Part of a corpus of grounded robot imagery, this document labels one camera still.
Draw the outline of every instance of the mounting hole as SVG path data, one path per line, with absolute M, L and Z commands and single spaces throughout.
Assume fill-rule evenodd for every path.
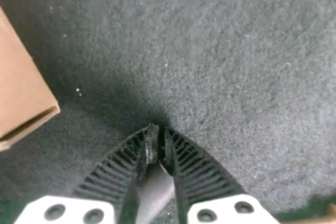
M 202 209 L 198 212 L 197 218 L 200 222 L 212 222 L 217 219 L 217 215 L 210 209 Z
M 250 214 L 254 212 L 253 206 L 245 201 L 240 201 L 235 205 L 236 211 L 239 214 Z
M 104 218 L 104 212 L 100 209 L 93 209 L 88 211 L 83 218 L 85 224 L 98 224 Z
M 62 204 L 53 205 L 49 207 L 47 211 L 44 213 L 44 218 L 46 220 L 57 220 L 58 218 L 62 217 L 65 212 L 65 206 Z

